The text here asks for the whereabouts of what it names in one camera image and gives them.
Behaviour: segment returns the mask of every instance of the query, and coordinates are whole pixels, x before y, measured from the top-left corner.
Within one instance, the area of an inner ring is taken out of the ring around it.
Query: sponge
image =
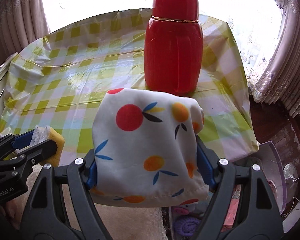
[[[57,167],[60,162],[63,147],[65,145],[65,139],[61,134],[58,134],[52,127],[48,125],[46,127],[39,127],[38,125],[36,125],[31,138],[30,147],[48,139],[51,139],[57,144],[57,151],[48,159],[40,162],[40,164],[43,166],[46,163],[50,163],[52,166]]]

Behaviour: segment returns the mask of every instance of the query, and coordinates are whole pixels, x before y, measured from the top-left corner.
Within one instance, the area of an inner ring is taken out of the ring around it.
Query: gold band
[[[168,19],[168,18],[154,17],[153,15],[151,17],[155,20],[166,21],[166,22],[179,22],[179,23],[197,23],[197,22],[199,22],[199,20],[188,21],[188,20]]]

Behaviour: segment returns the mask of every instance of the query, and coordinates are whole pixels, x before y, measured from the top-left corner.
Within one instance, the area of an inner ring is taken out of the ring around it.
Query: plastic tablecloth
[[[23,49],[11,62],[0,136],[50,125],[66,139],[60,165],[93,148],[92,123],[105,93],[147,89],[144,39],[151,9],[75,22]],[[199,136],[231,161],[258,150],[241,57],[227,23],[200,15],[202,68],[195,98],[205,114]]]

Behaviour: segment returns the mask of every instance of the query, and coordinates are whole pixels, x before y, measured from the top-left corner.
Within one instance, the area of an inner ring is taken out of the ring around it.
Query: orange dot print
[[[129,197],[124,197],[123,200],[128,203],[140,203],[144,201],[146,198],[143,196],[129,196]]]
[[[189,177],[193,178],[194,165],[192,163],[186,163],[186,167],[188,170]]]
[[[194,130],[194,133],[197,134],[199,132],[200,125],[197,122],[192,122],[192,127]]]
[[[178,122],[185,122],[189,118],[189,110],[182,103],[174,103],[171,107],[172,116]]]
[[[143,168],[146,171],[157,171],[164,165],[164,159],[158,155],[150,156],[143,163]]]
[[[96,195],[104,195],[104,193],[100,190],[97,190],[96,187],[93,187],[91,190],[90,190],[91,193],[94,193]]]
[[[199,199],[197,199],[197,198],[189,199],[189,200],[187,200],[187,201],[182,202],[182,203],[180,204],[180,206],[182,206],[182,205],[187,205],[187,204],[191,204],[191,203],[195,203],[195,202],[198,202],[198,201],[199,201]]]
[[[116,93],[119,93],[122,90],[123,90],[123,88],[117,88],[117,89],[109,90],[107,93],[108,94],[116,94]]]

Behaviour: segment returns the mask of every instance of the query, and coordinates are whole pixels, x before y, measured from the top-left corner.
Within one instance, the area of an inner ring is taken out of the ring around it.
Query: red dot print
[[[121,90],[123,90],[123,88],[112,89],[112,90],[109,90],[107,93],[108,94],[116,94],[116,93],[119,93]]]
[[[199,199],[197,199],[197,198],[189,199],[189,200],[187,200],[187,201],[182,202],[182,203],[180,204],[180,206],[181,206],[181,205],[186,205],[186,204],[191,204],[191,203],[198,202],[198,201],[199,201]]]
[[[117,112],[115,121],[117,126],[124,131],[136,130],[143,121],[142,110],[133,104],[124,105]]]

